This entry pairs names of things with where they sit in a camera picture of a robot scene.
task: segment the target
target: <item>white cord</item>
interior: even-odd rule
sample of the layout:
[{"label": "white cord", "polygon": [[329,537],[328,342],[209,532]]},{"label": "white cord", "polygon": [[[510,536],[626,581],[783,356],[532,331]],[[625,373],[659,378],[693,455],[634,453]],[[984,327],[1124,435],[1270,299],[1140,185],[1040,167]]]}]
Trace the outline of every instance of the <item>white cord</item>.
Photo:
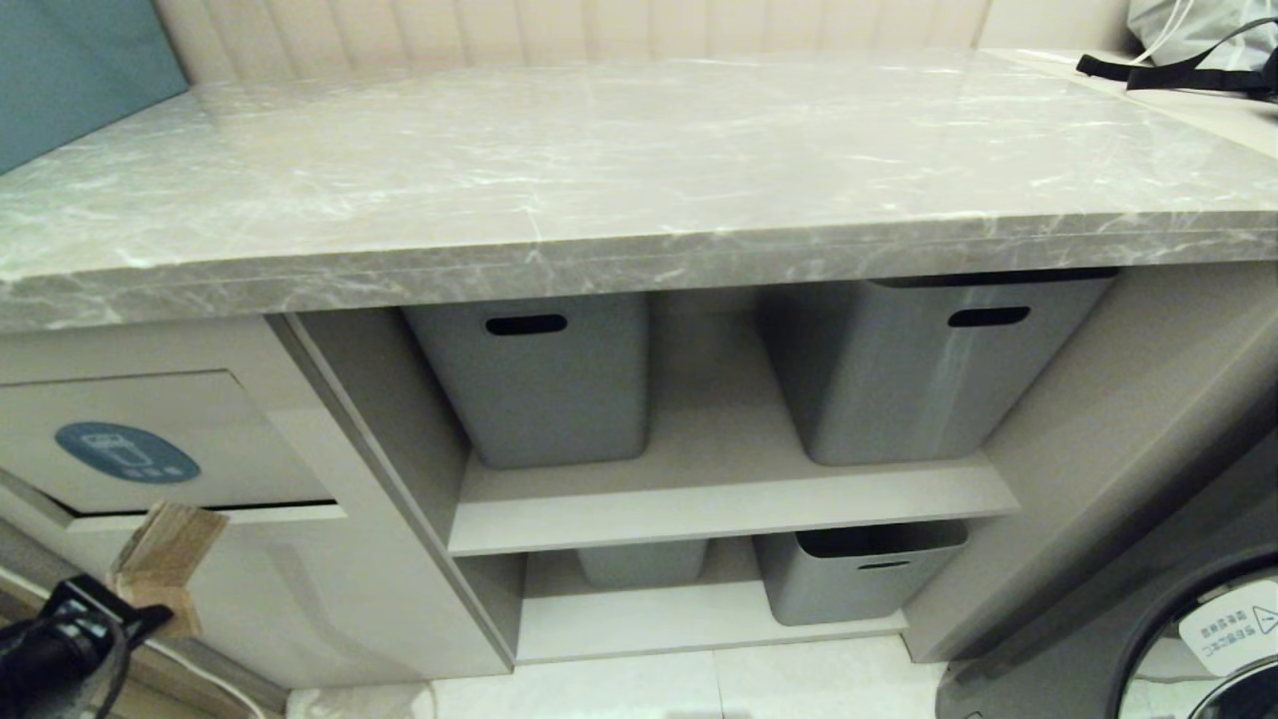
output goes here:
[{"label": "white cord", "polygon": [[157,644],[157,642],[147,640],[147,646],[150,646],[151,649],[153,649],[153,650],[158,651],[160,654],[167,656],[169,659],[173,659],[174,662],[176,662],[178,664],[180,664],[184,669],[187,669],[192,674],[199,677],[201,679],[204,679],[206,682],[211,682],[213,685],[217,685],[219,687],[222,688],[222,691],[225,691],[226,693],[229,693],[229,695],[234,696],[235,699],[240,700],[240,702],[243,702],[244,706],[247,706],[249,709],[249,711],[252,711],[253,715],[257,716],[257,719],[266,719],[266,713],[262,711],[262,708],[258,706],[257,702],[253,701],[247,693],[242,692],[239,690],[239,687],[236,687],[235,685],[233,685],[233,683],[227,682],[226,679],[224,679],[224,678],[221,678],[221,677],[219,677],[219,676],[208,672],[207,669],[197,667],[194,662],[187,659],[185,656],[178,654],[176,651],[174,651],[174,650],[164,646],[162,644]]},{"label": "white cord", "polygon": [[[49,599],[49,595],[52,594],[45,587],[37,585],[36,582],[32,582],[27,577],[23,577],[22,575],[18,575],[13,570],[9,570],[8,567],[4,566],[0,566],[0,579],[4,579],[9,584],[22,587],[24,591],[28,591],[38,596],[40,599]],[[247,706],[249,711],[252,711],[253,715],[257,716],[257,719],[266,719],[266,713],[262,711],[262,708],[258,706],[258,704],[253,701],[252,697],[242,692],[239,687],[236,687],[235,685],[208,672],[207,669],[197,667],[194,662],[187,659],[185,656],[178,654],[176,651],[169,649],[167,646],[164,646],[162,644],[147,640],[147,646],[167,656],[169,659],[176,662],[183,669],[190,672],[192,674],[199,677],[201,679],[204,679],[206,682],[216,685],[226,693],[234,696],[235,699],[242,701],[244,706]]]},{"label": "white cord", "polygon": [[1181,29],[1181,26],[1185,24],[1185,18],[1190,17],[1190,10],[1194,9],[1194,0],[1187,0],[1185,3],[1185,10],[1177,18],[1176,11],[1180,9],[1181,0],[1176,0],[1176,5],[1172,5],[1172,14],[1167,17],[1167,24],[1163,26],[1163,32],[1158,33],[1158,38],[1154,40],[1154,43],[1146,47],[1144,52],[1137,55],[1136,59],[1131,61],[1132,65],[1139,65],[1148,60],[1159,47],[1163,46],[1164,42],[1171,40],[1172,36]]}]

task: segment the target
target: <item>cabinet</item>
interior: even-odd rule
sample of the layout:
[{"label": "cabinet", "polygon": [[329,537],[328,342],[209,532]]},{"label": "cabinet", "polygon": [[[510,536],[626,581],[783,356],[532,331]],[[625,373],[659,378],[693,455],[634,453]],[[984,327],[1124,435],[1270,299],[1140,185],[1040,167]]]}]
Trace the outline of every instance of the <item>cabinet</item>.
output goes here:
[{"label": "cabinet", "polygon": [[[40,388],[111,407],[155,382],[153,397],[189,387],[282,447],[285,494],[208,499],[230,503],[231,524],[192,589],[204,641],[288,686],[886,633],[942,660],[1117,541],[1183,480],[1173,470],[1272,396],[1273,271],[1126,269],[983,451],[943,462],[810,462],[751,287],[654,292],[651,443],[631,461],[483,467],[394,307],[3,336],[0,430],[47,441],[69,401],[42,402]],[[157,411],[121,407],[105,419]],[[12,444],[0,517],[101,573],[139,517],[42,484],[56,473],[12,460]],[[971,543],[902,612],[772,618],[750,535],[942,518],[973,520]],[[685,586],[599,590],[573,553],[700,538],[707,567]]]},{"label": "cabinet", "polygon": [[[944,660],[1053,568],[1104,550],[1183,481],[1173,458],[1209,450],[1272,393],[1273,269],[1127,268],[982,452],[863,467],[806,460],[749,287],[654,294],[648,451],[575,467],[477,462],[394,308],[293,321],[516,663],[875,633]],[[745,539],[938,518],[976,520],[971,545],[902,612],[866,622],[778,624]],[[686,586],[598,590],[571,553],[693,538],[712,543]]]},{"label": "cabinet", "polygon": [[[509,670],[294,344],[261,317],[0,336],[0,518],[101,577],[153,499],[227,507],[190,585],[202,641],[282,686]],[[157,433],[203,474],[88,470],[54,444],[68,419]]]},{"label": "cabinet", "polygon": [[[996,517],[1015,513],[1016,498],[980,453],[860,467],[808,460],[751,321],[754,294],[653,295],[647,451],[525,470],[474,457],[396,309],[293,321],[518,663],[900,633],[900,612],[778,624],[749,536]],[[713,540],[707,567],[686,586],[599,590],[571,552],[702,538]]]}]

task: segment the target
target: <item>cabinet door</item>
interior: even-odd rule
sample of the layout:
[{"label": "cabinet door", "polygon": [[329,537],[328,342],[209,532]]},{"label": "cabinet door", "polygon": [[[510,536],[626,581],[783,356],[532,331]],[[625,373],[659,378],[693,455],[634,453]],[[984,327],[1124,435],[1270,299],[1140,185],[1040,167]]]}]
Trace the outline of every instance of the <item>cabinet door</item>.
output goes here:
[{"label": "cabinet door", "polygon": [[[96,576],[152,501],[231,507],[190,589],[202,641],[259,674],[317,687],[509,670],[265,319],[0,336],[0,518]],[[95,469],[54,437],[89,421],[153,434],[199,475]],[[92,442],[151,467],[156,453],[121,438]]]}]

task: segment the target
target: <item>cutout handle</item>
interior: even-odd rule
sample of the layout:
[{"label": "cutout handle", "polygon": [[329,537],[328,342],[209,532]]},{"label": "cutout handle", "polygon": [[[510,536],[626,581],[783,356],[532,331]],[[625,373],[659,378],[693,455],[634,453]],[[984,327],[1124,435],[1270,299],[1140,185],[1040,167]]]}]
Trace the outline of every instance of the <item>cutout handle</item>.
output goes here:
[{"label": "cutout handle", "polygon": [[950,314],[951,327],[997,327],[1015,324],[1030,315],[1029,307],[985,307],[982,309],[960,309]]},{"label": "cutout handle", "polygon": [[567,317],[564,314],[528,314],[525,317],[495,317],[484,322],[484,328],[495,336],[516,336],[523,333],[553,333],[564,331]]},{"label": "cutout handle", "polygon": [[888,567],[905,567],[909,563],[910,563],[909,561],[905,561],[905,562],[881,562],[878,564],[863,564],[858,567],[856,571],[860,572],[864,570],[887,570]]}]

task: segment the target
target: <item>gray storage bin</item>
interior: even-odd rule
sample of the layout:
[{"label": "gray storage bin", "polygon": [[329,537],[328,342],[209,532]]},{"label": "gray storage bin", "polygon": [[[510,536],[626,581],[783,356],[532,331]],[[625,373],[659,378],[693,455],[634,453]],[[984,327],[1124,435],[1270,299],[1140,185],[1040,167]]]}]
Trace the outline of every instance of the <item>gray storage bin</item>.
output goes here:
[{"label": "gray storage bin", "polygon": [[419,305],[405,314],[484,465],[578,465],[643,453],[642,292]]},{"label": "gray storage bin", "polygon": [[967,543],[958,520],[754,538],[772,616],[786,626],[900,609]]},{"label": "gray storage bin", "polygon": [[585,579],[597,587],[686,585],[702,575],[709,540],[662,541],[576,550]]},{"label": "gray storage bin", "polygon": [[1113,281],[1053,269],[774,287],[760,331],[820,465],[975,452]]}]

